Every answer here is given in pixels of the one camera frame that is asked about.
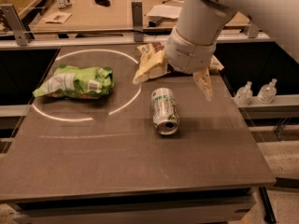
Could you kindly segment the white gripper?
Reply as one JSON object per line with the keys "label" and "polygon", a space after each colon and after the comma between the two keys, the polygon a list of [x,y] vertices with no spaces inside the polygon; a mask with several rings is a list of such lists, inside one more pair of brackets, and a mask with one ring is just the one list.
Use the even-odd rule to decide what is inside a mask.
{"label": "white gripper", "polygon": [[168,73],[167,64],[180,73],[193,74],[197,87],[208,101],[213,98],[213,90],[208,67],[216,44],[195,45],[181,37],[174,28],[164,44],[164,50],[141,50],[140,65],[133,78],[134,84],[143,83],[149,79],[162,77]]}

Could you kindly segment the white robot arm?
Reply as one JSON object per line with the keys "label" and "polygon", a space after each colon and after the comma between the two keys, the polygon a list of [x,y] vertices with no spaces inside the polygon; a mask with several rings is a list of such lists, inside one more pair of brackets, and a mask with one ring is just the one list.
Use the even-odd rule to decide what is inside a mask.
{"label": "white robot arm", "polygon": [[162,77],[170,69],[193,75],[208,100],[208,67],[223,27],[242,13],[299,60],[299,0],[184,0],[178,22],[158,52],[144,54],[133,82]]}

